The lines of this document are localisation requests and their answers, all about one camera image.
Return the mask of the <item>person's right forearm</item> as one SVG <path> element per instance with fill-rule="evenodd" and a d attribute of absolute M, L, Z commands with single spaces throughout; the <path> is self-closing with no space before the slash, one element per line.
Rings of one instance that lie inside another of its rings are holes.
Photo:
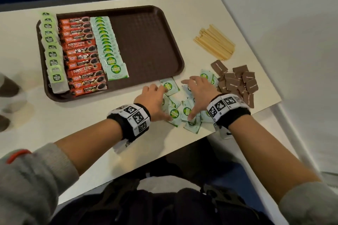
<path fill-rule="evenodd" d="M 229 126 L 229 130 L 251 169 L 277 204 L 296 186 L 321 182 L 252 116 L 240 117 Z"/>

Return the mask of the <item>row of white green packets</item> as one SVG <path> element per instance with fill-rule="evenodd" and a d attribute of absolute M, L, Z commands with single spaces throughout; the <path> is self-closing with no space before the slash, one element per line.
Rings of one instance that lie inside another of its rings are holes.
<path fill-rule="evenodd" d="M 90 17 L 100 63 L 107 75 L 108 81 L 129 78 L 116 40 L 112 25 L 107 16 Z"/>

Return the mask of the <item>row of red coffee sachets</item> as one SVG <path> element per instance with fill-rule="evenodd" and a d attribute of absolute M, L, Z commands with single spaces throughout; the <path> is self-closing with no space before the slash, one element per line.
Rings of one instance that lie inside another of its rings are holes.
<path fill-rule="evenodd" d="M 59 37 L 70 98 L 108 90 L 101 62 L 103 42 L 109 40 L 110 23 L 105 17 L 72 16 L 59 18 Z"/>

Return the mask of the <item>pile of brown sachets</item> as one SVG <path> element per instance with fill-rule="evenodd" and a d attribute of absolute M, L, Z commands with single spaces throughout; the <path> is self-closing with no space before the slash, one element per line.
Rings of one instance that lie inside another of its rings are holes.
<path fill-rule="evenodd" d="M 211 84 L 223 94 L 235 94 L 250 108 L 255 107 L 254 94 L 259 90 L 254 72 L 247 65 L 232 69 L 232 72 L 220 61 L 211 63 L 216 74 L 212 75 Z"/>

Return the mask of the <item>person's dark clothing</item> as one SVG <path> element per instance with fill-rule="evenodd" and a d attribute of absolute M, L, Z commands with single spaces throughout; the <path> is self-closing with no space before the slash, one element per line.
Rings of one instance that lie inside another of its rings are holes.
<path fill-rule="evenodd" d="M 48 225 L 274 225 L 229 188 L 204 184 L 177 193 L 138 190 L 138 179 L 116 179 L 102 193 L 64 206 Z"/>

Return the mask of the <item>person's right hand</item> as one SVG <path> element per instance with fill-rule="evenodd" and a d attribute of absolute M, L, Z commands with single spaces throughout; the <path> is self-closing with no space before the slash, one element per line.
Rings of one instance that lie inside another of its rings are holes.
<path fill-rule="evenodd" d="M 181 83 L 190 88 L 195 103 L 202 104 L 202 111 L 205 111 L 209 103 L 220 95 L 220 92 L 207 79 L 205 79 L 205 83 L 196 83 L 189 78 L 182 80 Z"/>

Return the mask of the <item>blue chair seat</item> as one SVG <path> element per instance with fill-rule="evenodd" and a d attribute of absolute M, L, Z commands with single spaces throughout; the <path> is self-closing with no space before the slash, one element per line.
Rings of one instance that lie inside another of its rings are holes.
<path fill-rule="evenodd" d="M 242 197 L 248 206 L 268 215 L 254 185 L 240 163 L 221 162 L 220 168 L 207 177 L 206 183 L 231 189 Z"/>

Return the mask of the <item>person's left forearm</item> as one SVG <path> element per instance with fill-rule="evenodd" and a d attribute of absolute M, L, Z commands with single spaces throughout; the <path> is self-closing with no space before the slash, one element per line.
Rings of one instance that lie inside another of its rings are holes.
<path fill-rule="evenodd" d="M 81 176 L 122 138 L 121 126 L 115 120 L 105 119 L 54 144 L 66 154 Z"/>

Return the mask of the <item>red elastic band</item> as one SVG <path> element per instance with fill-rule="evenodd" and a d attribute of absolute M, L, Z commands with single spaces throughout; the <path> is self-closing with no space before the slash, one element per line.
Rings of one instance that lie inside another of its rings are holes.
<path fill-rule="evenodd" d="M 29 154 L 32 154 L 32 152 L 27 149 L 16 150 L 6 158 L 6 164 L 11 164 L 16 158 Z"/>

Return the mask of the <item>pile of wooden stir sticks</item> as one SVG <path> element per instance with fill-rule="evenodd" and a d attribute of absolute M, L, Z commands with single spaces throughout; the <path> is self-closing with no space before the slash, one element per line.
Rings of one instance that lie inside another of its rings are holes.
<path fill-rule="evenodd" d="M 224 35 L 215 25 L 210 24 L 208 28 L 201 28 L 199 35 L 193 41 L 206 52 L 221 61 L 229 60 L 236 45 Z"/>

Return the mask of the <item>grey right sleeve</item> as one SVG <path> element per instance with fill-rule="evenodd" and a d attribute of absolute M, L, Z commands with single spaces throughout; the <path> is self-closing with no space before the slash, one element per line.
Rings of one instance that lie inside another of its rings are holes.
<path fill-rule="evenodd" d="M 322 182 L 294 187 L 278 208 L 290 225 L 338 225 L 338 194 Z"/>

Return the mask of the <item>grey left sleeve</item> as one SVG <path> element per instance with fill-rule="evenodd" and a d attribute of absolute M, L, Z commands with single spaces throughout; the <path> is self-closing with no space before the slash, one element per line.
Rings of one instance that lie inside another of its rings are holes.
<path fill-rule="evenodd" d="M 0 158 L 0 225 L 47 225 L 78 172 L 54 143 L 6 164 L 13 152 Z"/>

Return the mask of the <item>pile of white green sachets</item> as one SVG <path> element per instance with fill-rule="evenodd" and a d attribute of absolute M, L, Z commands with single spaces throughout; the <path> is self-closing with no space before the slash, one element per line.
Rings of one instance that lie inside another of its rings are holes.
<path fill-rule="evenodd" d="M 195 134 L 199 132 L 203 123 L 212 124 L 217 130 L 217 125 L 208 111 L 201 111 L 192 121 L 188 120 L 188 115 L 196 102 L 187 84 L 183 84 L 180 88 L 174 78 L 162 79 L 160 83 L 167 89 L 163 95 L 162 110 L 172 117 L 169 123 L 175 127 L 184 123 L 184 129 Z"/>

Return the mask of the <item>row of light green tea packets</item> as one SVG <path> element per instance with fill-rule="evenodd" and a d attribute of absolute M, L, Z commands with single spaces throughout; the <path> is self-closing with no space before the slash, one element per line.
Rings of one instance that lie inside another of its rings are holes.
<path fill-rule="evenodd" d="M 39 29 L 52 91 L 54 94 L 63 94 L 70 89 L 65 73 L 64 53 L 56 15 L 46 11 L 40 12 Z"/>

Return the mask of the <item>grey sleeve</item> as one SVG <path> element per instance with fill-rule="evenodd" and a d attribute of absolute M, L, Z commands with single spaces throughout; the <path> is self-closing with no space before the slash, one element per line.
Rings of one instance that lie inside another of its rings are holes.
<path fill-rule="evenodd" d="M 294 187 L 278 208 L 290 225 L 338 225 L 338 194 L 322 182 Z"/>
<path fill-rule="evenodd" d="M 47 225 L 78 172 L 54 143 L 6 164 L 13 152 L 0 158 L 0 225 Z"/>

